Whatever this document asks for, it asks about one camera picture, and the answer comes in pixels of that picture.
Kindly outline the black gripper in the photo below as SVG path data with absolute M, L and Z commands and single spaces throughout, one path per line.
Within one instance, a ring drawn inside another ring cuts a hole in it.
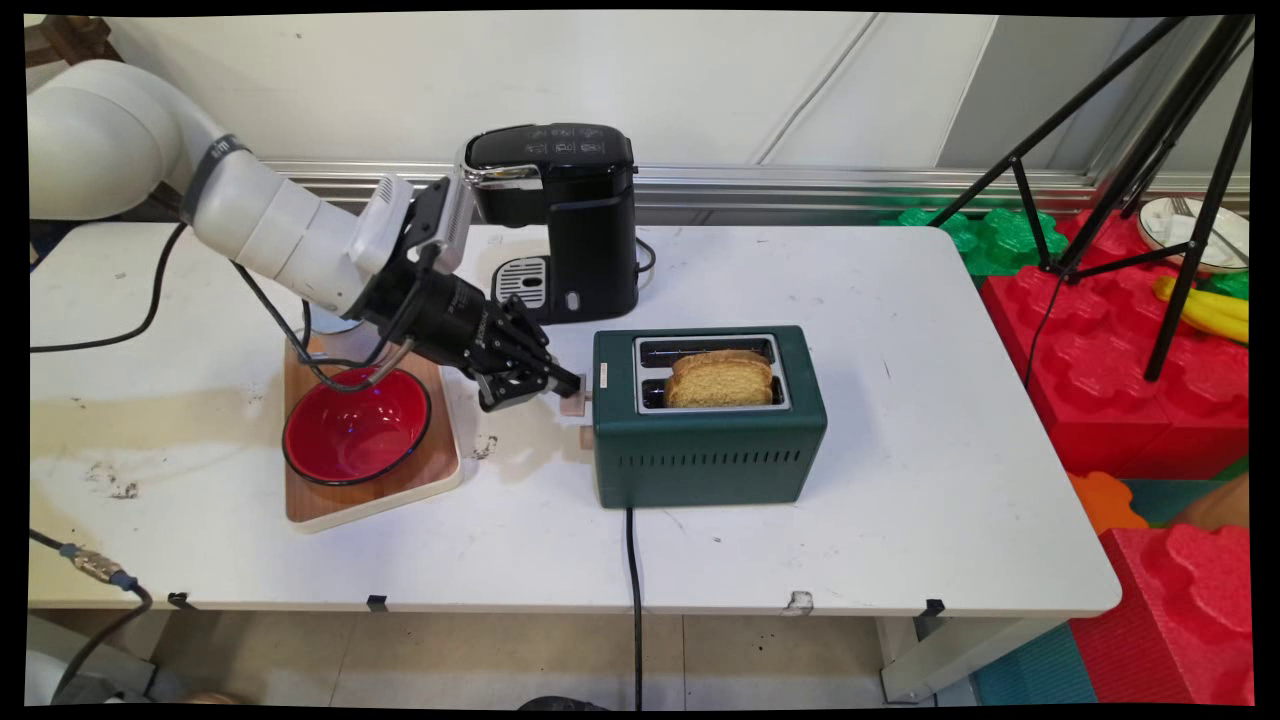
M 358 318 L 440 366 L 477 374 L 484 413 L 552 392 L 573 397 L 582 380 L 550 355 L 549 338 L 522 299 L 502 304 L 457 275 L 396 256 L 358 300 Z

